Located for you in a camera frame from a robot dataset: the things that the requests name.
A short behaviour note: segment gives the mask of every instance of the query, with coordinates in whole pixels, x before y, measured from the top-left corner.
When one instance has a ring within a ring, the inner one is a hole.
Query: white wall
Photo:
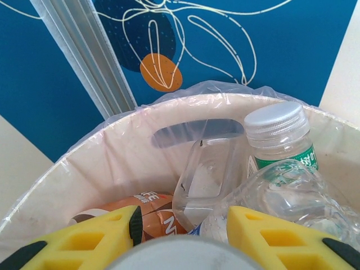
[[[320,108],[360,127],[360,1],[337,55]]]
[[[0,217],[52,164],[0,116]]]

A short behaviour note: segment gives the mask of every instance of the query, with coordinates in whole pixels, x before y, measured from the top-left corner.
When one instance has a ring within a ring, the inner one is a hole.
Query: white line drawing
[[[149,0],[134,0],[135,2],[141,4],[142,8],[131,8],[125,11],[125,13],[123,14],[123,17],[121,19],[117,19],[114,17],[110,17],[107,14],[101,13],[101,12],[96,12],[96,14],[98,14],[99,16],[103,16],[107,19],[113,20],[113,21],[117,21],[120,22],[123,28],[123,32],[124,32],[124,36],[131,48],[131,50],[133,51],[133,53],[135,54],[136,58],[138,59],[138,61],[141,63],[142,67],[146,70],[146,72],[149,74],[149,76],[160,86],[165,87],[167,89],[172,88],[173,83],[174,83],[174,76],[175,76],[175,72],[179,67],[179,64],[181,63],[181,60],[183,58],[184,53],[186,52],[194,61],[198,62],[199,64],[206,66],[208,68],[217,70],[223,74],[225,74],[226,76],[230,77],[231,79],[234,80],[235,83],[239,83],[238,79],[236,78],[236,76],[226,72],[223,69],[220,69],[216,66],[210,65],[206,62],[203,62],[201,60],[199,60],[197,57],[195,57],[190,51],[189,49],[186,47],[186,35],[185,35],[185,30],[183,28],[183,24],[181,23],[180,19],[176,16],[177,12],[180,11],[184,11],[184,10],[204,10],[204,11],[209,11],[209,12],[213,12],[216,13],[220,16],[223,16],[225,18],[227,18],[232,24],[234,24],[236,27],[238,27],[241,30],[241,33],[243,33],[247,39],[247,41],[249,42],[249,46],[251,48],[252,54],[253,54],[253,60],[254,60],[254,69],[252,71],[252,74],[250,76],[250,78],[248,79],[246,77],[245,74],[245,70],[244,67],[242,65],[242,61],[241,58],[239,56],[239,54],[237,53],[237,51],[235,50],[235,48],[233,47],[232,44],[230,44],[230,42],[228,40],[226,40],[226,38],[221,35],[221,33],[212,25],[210,24],[208,21],[204,20],[203,18],[196,16],[196,15],[189,15],[187,16],[187,20],[194,26],[202,29],[203,31],[207,32],[208,34],[210,34],[213,38],[215,38],[227,51],[228,53],[231,55],[231,57],[234,59],[240,74],[241,74],[241,84],[243,85],[248,85],[255,77],[255,74],[257,72],[257,56],[255,53],[255,48],[254,45],[251,41],[251,38],[249,36],[249,34],[247,33],[247,31],[240,25],[240,23],[235,20],[233,17],[231,16],[255,16],[258,14],[263,14],[265,12],[269,12],[269,11],[273,11],[277,8],[280,8],[288,3],[290,3],[292,0],[285,0],[275,6],[263,9],[263,10],[259,10],[259,11],[253,11],[253,12],[237,12],[237,11],[229,11],[229,10],[221,10],[218,8],[214,8],[214,7],[210,7],[210,6],[206,6],[203,4],[196,4],[196,3],[192,3],[192,2],[187,2],[187,1],[182,1],[182,0],[162,0],[160,3],[153,3],[150,2]],[[32,19],[38,19],[41,20],[40,17],[36,17],[27,13],[24,13],[22,11],[19,11],[11,6],[9,6],[8,4],[4,3],[2,0],[0,0],[0,4],[4,5],[5,7],[8,7],[9,9],[22,14],[24,16],[30,17]],[[181,7],[178,8],[174,8],[174,9],[170,9],[168,8],[167,4],[177,4],[177,5],[181,5]],[[152,63],[155,67],[155,73],[157,78],[154,78],[154,76],[149,72],[149,70],[147,69],[147,67],[145,67],[145,65],[142,63],[142,59],[139,57],[138,53],[136,52],[136,50],[134,49],[134,47],[132,46],[129,38],[128,38],[128,34],[127,34],[127,30],[126,30],[126,23],[127,21],[130,21],[131,19],[141,15],[141,14],[146,14],[146,13],[160,13],[160,14],[168,14],[175,25],[175,32],[176,35],[181,43],[181,51],[180,54],[178,56],[178,59],[176,61],[176,65],[175,68],[172,72],[172,79],[171,81],[168,83],[164,80],[164,76],[163,76],[163,72],[161,70],[161,66],[160,66],[160,40],[159,40],[159,28],[158,28],[158,24],[155,20],[150,20],[148,23],[148,39],[149,39],[149,43],[150,43],[150,53],[152,56]],[[151,27],[155,28],[155,37],[151,36]],[[156,40],[156,47],[157,47],[157,59],[154,58],[154,50],[152,47],[152,39],[155,38]]]
[[[40,17],[38,17],[38,16],[33,16],[33,15],[30,15],[30,14],[24,13],[24,12],[22,12],[22,11],[20,11],[20,10],[17,10],[16,8],[10,6],[10,5],[7,4],[7,3],[4,3],[4,2],[1,1],[1,0],[0,0],[0,4],[2,4],[3,6],[9,8],[9,9],[11,9],[11,10],[13,10],[13,11],[15,11],[15,12],[21,14],[21,15],[24,15],[24,16],[26,16],[26,17],[29,17],[29,18],[32,18],[32,19],[36,19],[36,20],[41,20]]]

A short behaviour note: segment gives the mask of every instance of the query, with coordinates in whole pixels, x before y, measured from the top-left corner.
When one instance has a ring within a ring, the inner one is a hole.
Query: white bottle cap
[[[249,144],[273,148],[298,141],[310,131],[309,120],[301,104],[280,102],[257,109],[245,117]]]

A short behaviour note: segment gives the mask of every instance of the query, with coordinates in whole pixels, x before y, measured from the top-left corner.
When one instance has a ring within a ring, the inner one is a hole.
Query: crushed plastic bottle
[[[199,225],[230,192],[240,185],[242,144],[224,137],[197,141],[173,197],[173,212],[190,231]]]
[[[189,234],[227,242],[227,212],[233,205],[330,233],[360,250],[360,216],[329,197],[319,172],[297,160],[282,160],[253,174]]]

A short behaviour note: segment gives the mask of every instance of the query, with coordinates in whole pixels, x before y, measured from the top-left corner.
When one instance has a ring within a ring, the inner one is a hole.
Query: plastic bag
[[[280,100],[269,87],[208,81],[164,95],[154,104],[113,116],[49,169],[0,224],[0,260],[32,239],[65,227],[77,213],[146,192],[172,192],[194,141],[242,132],[244,117]],[[339,203],[360,208],[359,129],[302,103],[309,116],[320,172]]]

